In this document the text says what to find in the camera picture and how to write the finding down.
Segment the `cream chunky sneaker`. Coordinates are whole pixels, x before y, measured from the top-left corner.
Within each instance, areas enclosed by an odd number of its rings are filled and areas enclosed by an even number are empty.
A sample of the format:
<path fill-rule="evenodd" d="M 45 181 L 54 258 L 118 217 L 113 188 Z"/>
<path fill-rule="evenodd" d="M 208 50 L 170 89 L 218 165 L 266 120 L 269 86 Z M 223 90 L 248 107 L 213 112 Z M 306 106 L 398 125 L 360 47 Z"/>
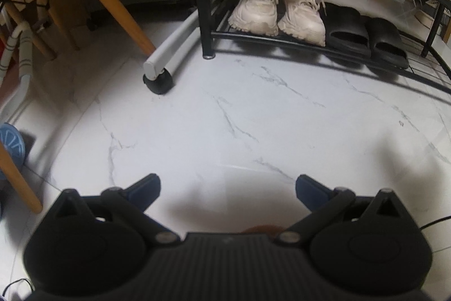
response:
<path fill-rule="evenodd" d="M 278 0 L 239 0 L 228 19 L 235 30 L 263 36 L 277 36 Z"/>
<path fill-rule="evenodd" d="M 282 0 L 285 13 L 277 23 L 285 34 L 306 43 L 325 47 L 326 27 L 320 17 L 323 0 Z"/>

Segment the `black metal shoe rack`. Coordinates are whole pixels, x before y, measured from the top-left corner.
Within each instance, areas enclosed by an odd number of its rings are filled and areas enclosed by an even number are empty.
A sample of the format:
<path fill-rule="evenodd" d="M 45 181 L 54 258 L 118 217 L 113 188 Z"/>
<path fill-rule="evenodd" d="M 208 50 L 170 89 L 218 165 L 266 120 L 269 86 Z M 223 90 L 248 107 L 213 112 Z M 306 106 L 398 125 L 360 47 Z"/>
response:
<path fill-rule="evenodd" d="M 391 22 L 322 0 L 196 0 L 203 57 L 214 58 L 216 39 L 286 47 L 403 76 L 450 92 L 441 80 L 411 66 L 404 45 L 422 46 L 444 76 L 450 66 L 429 41 L 398 30 Z"/>

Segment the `white striped tube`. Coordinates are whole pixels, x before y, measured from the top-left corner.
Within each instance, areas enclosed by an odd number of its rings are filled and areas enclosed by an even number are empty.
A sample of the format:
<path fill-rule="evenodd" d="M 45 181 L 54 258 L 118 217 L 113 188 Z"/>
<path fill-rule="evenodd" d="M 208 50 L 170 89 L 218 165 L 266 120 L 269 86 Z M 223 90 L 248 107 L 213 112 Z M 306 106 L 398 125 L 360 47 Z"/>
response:
<path fill-rule="evenodd" d="M 13 95 L 13 92 L 27 94 L 33 76 L 33 32 L 27 21 L 22 21 L 8 37 L 1 54 L 1 102 Z M 10 63 L 17 53 L 18 81 L 12 80 Z"/>

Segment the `blue round object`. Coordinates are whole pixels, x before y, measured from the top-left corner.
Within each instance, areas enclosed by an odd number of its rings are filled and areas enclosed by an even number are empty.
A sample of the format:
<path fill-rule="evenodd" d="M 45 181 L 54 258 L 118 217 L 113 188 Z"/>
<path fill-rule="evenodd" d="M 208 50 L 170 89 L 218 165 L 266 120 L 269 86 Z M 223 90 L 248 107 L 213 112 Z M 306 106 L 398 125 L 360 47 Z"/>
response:
<path fill-rule="evenodd" d="M 25 142 L 24 139 L 13 125 L 4 123 L 0 129 L 1 143 L 10 155 L 13 163 L 21 171 L 25 161 Z"/>

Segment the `grey rolling stand leg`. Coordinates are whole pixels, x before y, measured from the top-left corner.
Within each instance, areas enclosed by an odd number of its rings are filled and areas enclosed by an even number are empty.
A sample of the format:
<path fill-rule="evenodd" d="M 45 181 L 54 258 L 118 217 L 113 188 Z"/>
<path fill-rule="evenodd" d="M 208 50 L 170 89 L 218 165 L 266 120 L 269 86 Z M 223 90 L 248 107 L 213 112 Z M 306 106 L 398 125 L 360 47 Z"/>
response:
<path fill-rule="evenodd" d="M 177 29 L 147 58 L 143 64 L 143 82 L 156 95 L 164 95 L 174 86 L 167 65 L 183 58 L 200 40 L 199 13 L 193 11 Z"/>

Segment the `black slide sandal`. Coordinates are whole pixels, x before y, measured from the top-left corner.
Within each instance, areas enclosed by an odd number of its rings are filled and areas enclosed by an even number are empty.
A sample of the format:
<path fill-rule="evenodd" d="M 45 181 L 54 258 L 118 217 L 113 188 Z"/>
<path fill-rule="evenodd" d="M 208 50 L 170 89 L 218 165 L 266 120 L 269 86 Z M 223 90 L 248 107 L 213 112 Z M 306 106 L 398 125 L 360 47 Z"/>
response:
<path fill-rule="evenodd" d="M 380 17 L 362 17 L 368 33 L 372 59 L 398 69 L 407 69 L 407 52 L 397 28 Z"/>
<path fill-rule="evenodd" d="M 322 21 L 328 47 L 367 59 L 371 57 L 368 33 L 359 11 L 327 2 L 322 10 Z"/>

